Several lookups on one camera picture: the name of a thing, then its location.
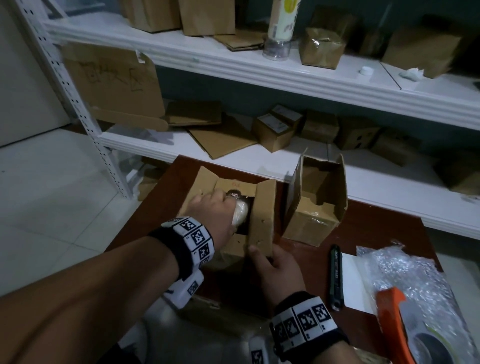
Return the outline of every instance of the forearm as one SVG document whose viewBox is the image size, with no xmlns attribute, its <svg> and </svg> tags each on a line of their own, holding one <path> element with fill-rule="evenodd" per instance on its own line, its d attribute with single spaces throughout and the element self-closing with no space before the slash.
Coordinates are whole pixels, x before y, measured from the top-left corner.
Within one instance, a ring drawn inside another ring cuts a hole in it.
<svg viewBox="0 0 480 364">
<path fill-rule="evenodd" d="M 344 341 L 340 341 L 317 356 L 312 364 L 361 364 L 353 348 Z"/>
<path fill-rule="evenodd" d="M 0 363 L 94 363 L 178 273 L 145 237 L 0 298 Z"/>
</svg>

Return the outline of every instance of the table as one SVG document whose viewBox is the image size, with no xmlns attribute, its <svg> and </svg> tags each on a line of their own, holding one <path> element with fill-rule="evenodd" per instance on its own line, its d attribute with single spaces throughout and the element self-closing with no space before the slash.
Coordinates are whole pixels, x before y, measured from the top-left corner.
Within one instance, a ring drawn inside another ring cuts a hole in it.
<svg viewBox="0 0 480 364">
<path fill-rule="evenodd" d="M 232 170 L 212 163 L 178 156 L 153 191 L 138 207 L 107 250 L 141 238 L 162 222 L 176 216 L 200 166 L 205 166 L 221 178 L 258 183 L 265 178 Z M 290 251 L 301 267 L 307 290 L 325 302 L 328 295 L 328 256 L 332 244 L 342 252 L 356 255 L 356 246 L 380 249 L 399 241 L 405 252 L 435 260 L 441 270 L 433 246 L 419 218 L 383 208 L 348 201 L 344 220 L 325 239 L 320 247 L 305 245 L 281 237 L 288 185 L 277 182 L 274 243 Z M 205 281 L 196 294 L 255 315 L 267 316 L 267 308 L 259 280 L 251 262 L 245 262 L 241 275 L 225 272 L 204 272 Z M 386 345 L 374 315 L 344 307 L 332 312 L 336 323 L 348 335 L 352 345 L 387 356 Z"/>
</svg>

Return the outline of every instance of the box with white label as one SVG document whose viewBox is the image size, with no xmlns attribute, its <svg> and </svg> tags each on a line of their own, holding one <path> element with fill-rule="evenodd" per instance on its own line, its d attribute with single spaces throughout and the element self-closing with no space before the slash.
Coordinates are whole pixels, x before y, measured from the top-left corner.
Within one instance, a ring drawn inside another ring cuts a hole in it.
<svg viewBox="0 0 480 364">
<path fill-rule="evenodd" d="M 286 108 L 285 106 L 282 106 L 282 105 L 275 106 L 269 112 L 270 114 L 280 119 L 281 121 L 286 122 L 295 131 L 297 130 L 298 125 L 301 119 L 303 118 L 303 115 L 300 114 L 299 112 Z"/>
<path fill-rule="evenodd" d="M 259 116 L 253 120 L 252 134 L 270 153 L 290 144 L 295 130 L 272 114 Z"/>
</svg>

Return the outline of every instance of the person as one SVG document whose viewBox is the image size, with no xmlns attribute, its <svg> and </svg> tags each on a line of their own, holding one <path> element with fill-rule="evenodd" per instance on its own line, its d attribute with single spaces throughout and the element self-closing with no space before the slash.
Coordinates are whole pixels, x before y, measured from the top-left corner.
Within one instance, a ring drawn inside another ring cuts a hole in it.
<svg viewBox="0 0 480 364">
<path fill-rule="evenodd" d="M 186 216 L 207 229 L 218 250 L 234 232 L 235 205 L 232 197 L 215 190 L 195 196 Z M 191 260 L 179 258 L 181 254 L 166 241 L 170 238 L 162 241 L 155 236 L 150 234 L 1 297 L 0 363 L 96 363 L 189 269 L 184 261 L 191 264 Z M 282 305 L 290 309 L 295 302 L 285 302 L 292 297 L 312 297 L 306 293 L 291 254 L 274 245 L 272 264 L 255 247 L 249 248 L 249 254 L 265 298 L 276 310 Z M 313 348 L 298 346 L 296 357 L 289 360 L 301 363 L 309 352 L 309 361 L 316 364 L 360 363 L 346 337 L 338 336 L 326 346 L 321 340 Z M 321 352 L 315 352 L 322 345 Z"/>
</svg>

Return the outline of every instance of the tiled floor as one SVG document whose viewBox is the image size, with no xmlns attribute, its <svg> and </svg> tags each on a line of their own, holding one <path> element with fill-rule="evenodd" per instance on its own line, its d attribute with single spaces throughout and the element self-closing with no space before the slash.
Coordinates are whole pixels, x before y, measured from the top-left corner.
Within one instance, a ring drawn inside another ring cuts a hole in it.
<svg viewBox="0 0 480 364">
<path fill-rule="evenodd" d="M 0 148 L 0 190 L 0 295 L 101 253 L 139 205 L 117 193 L 89 138 L 65 130 Z M 428 233 L 480 346 L 480 242 Z M 147 317 L 163 363 L 248 362 L 246 343 L 206 336 L 161 301 Z M 162 350 L 172 342 L 188 345 Z"/>
</svg>

